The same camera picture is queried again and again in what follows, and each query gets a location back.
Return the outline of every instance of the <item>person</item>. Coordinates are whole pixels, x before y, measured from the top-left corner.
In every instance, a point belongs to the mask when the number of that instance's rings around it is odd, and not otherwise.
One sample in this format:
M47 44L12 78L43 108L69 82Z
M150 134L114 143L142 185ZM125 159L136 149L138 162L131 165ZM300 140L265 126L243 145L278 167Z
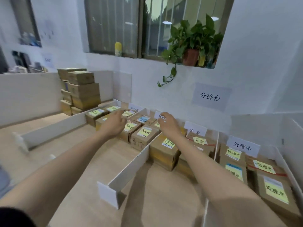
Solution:
M98 149L125 127L122 111L114 112L92 137L67 150L16 185L0 200L1 226L45 227L76 184ZM284 227L278 216L248 186L204 155L180 132L167 112L162 132L184 154L206 197L225 226Z

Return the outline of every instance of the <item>person's right hand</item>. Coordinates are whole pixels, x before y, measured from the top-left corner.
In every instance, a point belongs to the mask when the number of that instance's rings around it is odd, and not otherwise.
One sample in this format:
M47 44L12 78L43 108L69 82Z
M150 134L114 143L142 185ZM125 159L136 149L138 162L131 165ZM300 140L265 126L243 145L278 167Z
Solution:
M171 114L167 112L162 112L161 115L165 117L165 122L164 119L158 119L160 128L165 136L174 143L177 139L183 136L178 122Z
M115 111L108 116L100 128L100 133L106 135L109 139L120 134L125 128L126 118L121 118L124 111Z

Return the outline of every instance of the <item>stack of cardboard boxes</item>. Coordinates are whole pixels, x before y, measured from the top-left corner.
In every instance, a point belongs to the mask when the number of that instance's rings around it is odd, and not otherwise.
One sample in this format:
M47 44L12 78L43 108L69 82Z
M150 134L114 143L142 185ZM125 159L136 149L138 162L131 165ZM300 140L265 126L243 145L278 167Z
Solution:
M221 145L217 160L254 190L287 226L302 225L291 182L275 160L262 155L254 158L224 144Z
M94 73L86 68L58 69L61 79L61 109L71 116L97 107L101 103L99 84L95 83Z

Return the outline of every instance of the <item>terracotta pot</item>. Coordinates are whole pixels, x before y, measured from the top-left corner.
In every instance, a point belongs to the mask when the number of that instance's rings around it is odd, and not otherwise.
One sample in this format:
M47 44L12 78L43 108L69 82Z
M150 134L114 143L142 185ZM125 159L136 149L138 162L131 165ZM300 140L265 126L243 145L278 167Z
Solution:
M199 50L187 49L183 56L183 64L187 66L195 66L199 57Z

